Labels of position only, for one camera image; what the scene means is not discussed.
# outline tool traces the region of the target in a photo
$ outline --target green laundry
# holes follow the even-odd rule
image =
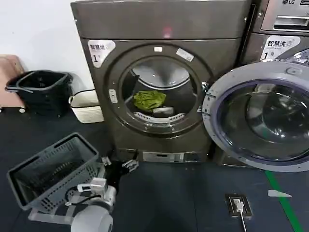
[[[134,95],[134,105],[140,110],[152,112],[153,109],[163,105],[166,94],[156,90],[139,91]]]

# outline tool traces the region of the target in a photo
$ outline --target pink object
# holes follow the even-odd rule
[[[0,109],[19,107],[23,113],[25,105],[16,93],[5,91],[6,84],[24,72],[19,59],[14,55],[0,55]]]

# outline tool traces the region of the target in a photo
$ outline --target floor outlet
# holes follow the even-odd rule
[[[234,199],[240,199],[244,203],[244,208],[243,208],[243,216],[244,217],[251,217],[252,212],[251,208],[249,206],[247,197],[245,195],[237,195],[237,194],[226,194],[226,203],[228,207],[228,211],[231,216],[239,216],[239,212],[236,211],[236,205],[234,203]]]

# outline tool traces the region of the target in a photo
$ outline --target washing machine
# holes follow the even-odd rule
[[[154,153],[156,161],[206,157],[211,139],[201,104],[211,83],[235,65],[250,1],[99,0],[71,7],[115,147],[139,150],[146,160]],[[141,106],[139,97],[149,98]]]
[[[301,42],[291,42],[286,59],[229,71],[249,2],[93,1],[72,8],[117,148],[152,158],[180,154],[170,159],[180,162],[184,153],[207,153],[214,141],[248,166],[309,170],[308,56],[292,54]],[[160,96],[150,105],[165,116],[130,102],[141,91]]]
[[[306,0],[254,0],[248,15],[248,30],[244,33],[240,65],[276,60],[307,64],[308,5]],[[219,147],[212,159],[218,164],[244,166]]]

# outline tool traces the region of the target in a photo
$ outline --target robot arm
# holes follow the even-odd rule
[[[137,169],[139,163],[130,160],[126,163],[115,162],[106,166],[105,178],[93,178],[90,184],[80,184],[79,192],[91,191],[91,203],[73,219],[71,232],[110,232],[112,216],[110,215],[119,191],[121,176]]]

